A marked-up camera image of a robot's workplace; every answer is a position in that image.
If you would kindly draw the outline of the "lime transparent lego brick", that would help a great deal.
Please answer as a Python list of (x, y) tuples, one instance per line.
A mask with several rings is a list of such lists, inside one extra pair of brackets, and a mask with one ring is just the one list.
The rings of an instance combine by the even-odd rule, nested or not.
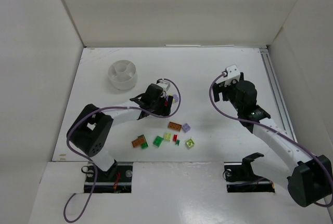
[(193, 148), (194, 145), (195, 145), (195, 142), (193, 141), (192, 138), (189, 138), (189, 139), (187, 139), (187, 140), (185, 141), (185, 147), (186, 147), (187, 149), (191, 149), (191, 148)]

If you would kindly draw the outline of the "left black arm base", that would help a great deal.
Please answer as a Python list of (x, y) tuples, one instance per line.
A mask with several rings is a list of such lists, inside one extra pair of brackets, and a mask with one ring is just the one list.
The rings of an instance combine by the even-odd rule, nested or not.
[[(84, 193), (90, 193), (94, 182), (94, 168), (92, 165), (81, 167), (85, 175)], [(107, 176), (98, 169), (98, 176), (94, 193), (131, 193), (132, 192), (133, 163), (119, 163), (115, 172)]]

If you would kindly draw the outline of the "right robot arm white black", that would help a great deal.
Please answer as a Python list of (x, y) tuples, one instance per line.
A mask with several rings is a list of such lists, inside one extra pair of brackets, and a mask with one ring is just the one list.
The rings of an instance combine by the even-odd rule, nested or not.
[(256, 175), (252, 162), (264, 156), (256, 152), (244, 157), (239, 169), (228, 169), (225, 172), (227, 181), (254, 183), (264, 178), (286, 188), (291, 198), (301, 207), (312, 204), (331, 207), (332, 202), (319, 203), (332, 195), (332, 166), (329, 158), (314, 155), (284, 134), (271, 116), (257, 104), (255, 85), (246, 81), (243, 73), (231, 79), (228, 75), (228, 72), (223, 72), (219, 75), (223, 81), (214, 80), (210, 85), (209, 97), (212, 105), (220, 100), (230, 102), (237, 111), (234, 120), (239, 121), (251, 134), (266, 143), (286, 164), (288, 174), (278, 172), (277, 176), (274, 176), (272, 171), (260, 171), (259, 175)]

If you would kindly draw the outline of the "light purple lego brick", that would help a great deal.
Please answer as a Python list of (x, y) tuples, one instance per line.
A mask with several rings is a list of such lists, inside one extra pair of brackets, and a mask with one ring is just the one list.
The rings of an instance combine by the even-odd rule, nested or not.
[(185, 124), (182, 125), (182, 130), (185, 133), (188, 132), (188, 131), (190, 131), (190, 129), (191, 129), (191, 127), (187, 123), (185, 123)]

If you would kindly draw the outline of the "green lego brick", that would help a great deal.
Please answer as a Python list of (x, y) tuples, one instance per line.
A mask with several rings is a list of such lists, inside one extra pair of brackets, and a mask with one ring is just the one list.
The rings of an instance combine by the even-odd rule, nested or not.
[(163, 143), (163, 138), (160, 136), (156, 136), (156, 138), (153, 141), (153, 145), (159, 148), (162, 143)]

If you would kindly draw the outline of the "white round divided container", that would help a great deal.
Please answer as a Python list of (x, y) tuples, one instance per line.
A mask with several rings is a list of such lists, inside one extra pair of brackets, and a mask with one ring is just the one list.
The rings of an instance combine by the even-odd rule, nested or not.
[(118, 90), (129, 90), (137, 84), (138, 75), (134, 63), (118, 60), (108, 69), (110, 83)]

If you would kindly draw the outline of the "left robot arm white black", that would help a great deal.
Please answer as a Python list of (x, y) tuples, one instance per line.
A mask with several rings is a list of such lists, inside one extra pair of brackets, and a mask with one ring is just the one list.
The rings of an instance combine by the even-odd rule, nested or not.
[(114, 176), (117, 161), (104, 148), (110, 129), (128, 121), (138, 121), (149, 115), (167, 117), (171, 113), (172, 99), (167, 98), (170, 82), (158, 80), (146, 91), (129, 101), (113, 107), (107, 115), (103, 109), (88, 104), (81, 111), (66, 134), (67, 144), (79, 149), (76, 154), (93, 162), (97, 172), (106, 178)]

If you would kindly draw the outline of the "orange lego brick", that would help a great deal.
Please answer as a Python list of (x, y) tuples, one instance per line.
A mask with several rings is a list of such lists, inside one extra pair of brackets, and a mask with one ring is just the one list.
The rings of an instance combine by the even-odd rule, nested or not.
[(182, 125), (178, 124), (178, 123), (175, 123), (175, 122), (169, 122), (168, 123), (168, 128), (172, 129), (172, 130), (175, 130), (175, 131), (181, 131)]
[(137, 139), (135, 139), (135, 140), (132, 141), (132, 146), (134, 148), (137, 148), (137, 147), (141, 146), (142, 144), (144, 144), (145, 142), (146, 142), (145, 137), (144, 136), (140, 136)]

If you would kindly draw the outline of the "orange lego brick left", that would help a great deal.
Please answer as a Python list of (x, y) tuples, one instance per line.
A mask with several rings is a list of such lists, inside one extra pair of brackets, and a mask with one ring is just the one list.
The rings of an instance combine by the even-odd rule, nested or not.
[(145, 142), (146, 142), (145, 137), (144, 136), (140, 136), (137, 139), (135, 139), (135, 140), (132, 141), (132, 146), (134, 148), (137, 148), (137, 147), (141, 146), (142, 144), (144, 144)]

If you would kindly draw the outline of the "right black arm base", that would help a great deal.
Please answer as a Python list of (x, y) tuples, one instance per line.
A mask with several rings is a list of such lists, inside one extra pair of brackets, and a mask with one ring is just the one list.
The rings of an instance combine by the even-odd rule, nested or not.
[(223, 178), (228, 193), (275, 193), (274, 184), (255, 175), (251, 163), (264, 155), (253, 153), (245, 156), (241, 162), (224, 162)]

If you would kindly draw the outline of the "pale yellow lego brick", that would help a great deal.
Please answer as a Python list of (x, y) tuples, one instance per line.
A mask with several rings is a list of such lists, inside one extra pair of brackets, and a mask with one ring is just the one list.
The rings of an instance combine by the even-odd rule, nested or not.
[(164, 133), (163, 140), (164, 141), (171, 141), (172, 140), (172, 134), (171, 133)]

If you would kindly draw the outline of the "purple and yellow lego stack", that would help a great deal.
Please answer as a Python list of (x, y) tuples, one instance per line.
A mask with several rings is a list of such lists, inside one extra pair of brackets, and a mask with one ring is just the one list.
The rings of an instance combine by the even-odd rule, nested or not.
[(169, 98), (172, 97), (172, 103), (173, 103), (173, 104), (178, 103), (179, 100), (180, 100), (180, 98), (179, 98), (179, 96), (178, 96), (177, 94), (168, 95), (168, 97), (169, 97)]

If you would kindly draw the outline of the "aluminium rail right edge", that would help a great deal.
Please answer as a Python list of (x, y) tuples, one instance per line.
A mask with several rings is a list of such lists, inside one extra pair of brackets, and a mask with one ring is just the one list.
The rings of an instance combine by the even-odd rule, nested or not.
[(276, 73), (273, 68), (273, 63), (270, 58), (270, 54), (268, 52), (267, 48), (260, 48), (259, 49), (262, 61), (267, 73), (268, 81), (273, 93), (273, 98), (275, 100), (275, 104), (277, 106), (277, 110), (279, 113), (279, 119), (281, 121), (281, 124), (284, 128), (284, 130), (287, 132), (287, 134), (294, 140), (297, 141), (293, 125), (291, 122), (291, 118), (289, 116), (279, 83), (276, 76)]

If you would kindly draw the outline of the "orange lego brick right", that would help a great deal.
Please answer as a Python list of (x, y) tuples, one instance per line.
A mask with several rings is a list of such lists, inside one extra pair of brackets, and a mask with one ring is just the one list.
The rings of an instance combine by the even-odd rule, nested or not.
[(178, 124), (178, 123), (175, 123), (175, 122), (169, 122), (168, 123), (168, 128), (172, 129), (172, 130), (175, 130), (175, 131), (181, 131), (182, 125)]

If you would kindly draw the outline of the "green lego under orange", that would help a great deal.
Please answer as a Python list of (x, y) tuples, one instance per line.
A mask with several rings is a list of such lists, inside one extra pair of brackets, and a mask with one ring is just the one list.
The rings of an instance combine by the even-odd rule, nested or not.
[(140, 147), (141, 147), (142, 149), (146, 149), (146, 148), (148, 147), (148, 143), (147, 143), (147, 140), (146, 140), (145, 135), (140, 135), (140, 136), (138, 136), (138, 139), (140, 139), (140, 140), (144, 140), (144, 142), (140, 145)]

